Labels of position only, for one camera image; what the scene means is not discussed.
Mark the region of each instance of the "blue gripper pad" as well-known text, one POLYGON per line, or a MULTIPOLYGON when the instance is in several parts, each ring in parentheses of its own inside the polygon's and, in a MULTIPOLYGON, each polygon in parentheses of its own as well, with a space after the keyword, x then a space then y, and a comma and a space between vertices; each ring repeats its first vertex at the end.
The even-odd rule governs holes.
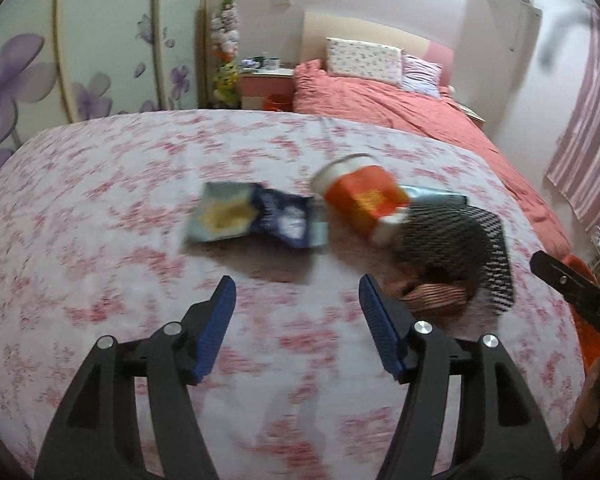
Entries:
POLYGON ((211 302, 215 303, 208 322, 196 337, 196 365, 191 371, 197 382, 211 372, 218 357, 224 334, 235 308, 235 282, 222 278, 211 302))
POLYGON ((362 313, 376 343, 376 349, 382 359, 382 366, 396 381, 404 372, 404 365, 398 356, 398 334, 387 316, 382 302, 374 289, 369 275, 360 278, 358 297, 362 313))

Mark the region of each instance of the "curtain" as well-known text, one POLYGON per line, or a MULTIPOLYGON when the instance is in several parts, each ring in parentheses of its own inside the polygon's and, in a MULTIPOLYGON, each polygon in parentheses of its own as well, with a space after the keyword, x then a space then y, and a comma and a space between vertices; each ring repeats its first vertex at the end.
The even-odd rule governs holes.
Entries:
POLYGON ((586 229, 600 225, 600 10, 592 9, 589 59, 569 125, 558 141, 547 178, 586 229))

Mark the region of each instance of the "orange bedding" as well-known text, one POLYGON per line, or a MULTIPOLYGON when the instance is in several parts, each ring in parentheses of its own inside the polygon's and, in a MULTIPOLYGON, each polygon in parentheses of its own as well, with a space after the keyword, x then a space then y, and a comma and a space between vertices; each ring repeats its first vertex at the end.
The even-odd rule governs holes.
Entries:
POLYGON ((320 64, 316 59, 296 67, 296 113, 377 124, 474 152, 518 202, 546 252, 555 258, 569 254, 569 242, 554 212, 452 99, 436 100, 385 83, 330 76, 320 64))

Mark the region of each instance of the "bedside table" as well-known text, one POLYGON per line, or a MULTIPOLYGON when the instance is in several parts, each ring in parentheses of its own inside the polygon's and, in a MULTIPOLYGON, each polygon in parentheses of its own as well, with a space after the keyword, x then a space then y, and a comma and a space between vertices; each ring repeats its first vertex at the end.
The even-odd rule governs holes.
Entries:
POLYGON ((267 95, 293 96, 294 70, 279 68, 243 72, 240 74, 239 89, 243 110, 262 110, 262 102, 267 95))
POLYGON ((456 104, 458 105, 458 108, 460 108, 464 112, 464 114, 471 119, 473 124, 478 126, 478 128, 482 129, 482 127, 484 126, 484 119, 480 117, 480 115, 475 113, 473 110, 471 110, 471 108, 467 106, 461 105, 460 103, 456 104))

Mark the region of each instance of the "bed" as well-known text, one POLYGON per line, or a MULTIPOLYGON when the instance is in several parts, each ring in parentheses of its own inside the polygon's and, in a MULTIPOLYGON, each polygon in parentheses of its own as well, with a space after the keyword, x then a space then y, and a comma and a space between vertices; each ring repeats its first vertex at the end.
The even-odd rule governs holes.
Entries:
POLYGON ((325 42, 330 36, 397 46, 409 54, 442 64, 440 84, 445 87, 449 83, 453 61, 450 49, 396 28, 308 11, 302 35, 302 63, 295 71, 297 113, 386 126, 474 152, 486 161, 516 200, 545 250, 556 258, 570 252, 568 239, 554 212, 460 111, 446 88, 442 88, 442 99, 436 100, 381 82, 331 76, 322 69, 325 42))
MULTIPOLYGON (((237 304, 216 366, 190 390, 220 478, 375 478, 406 388, 382 369, 358 304, 366 272, 392 268, 337 218, 330 245, 259 240, 185 246, 208 180, 308 193, 312 174, 368 152, 401 180, 453 186, 502 216, 516 304, 451 332, 498 335, 558 441, 584 372, 562 298, 531 274, 541 248, 484 161, 423 136, 318 116, 189 110, 113 116, 41 132, 0 169, 0 438, 27 472, 97 338, 146 337, 229 274, 237 304)), ((458 412, 459 381, 449 397, 458 412)), ((146 464, 160 472, 146 383, 136 389, 146 464)), ((445 427, 438 470, 450 463, 445 427)))

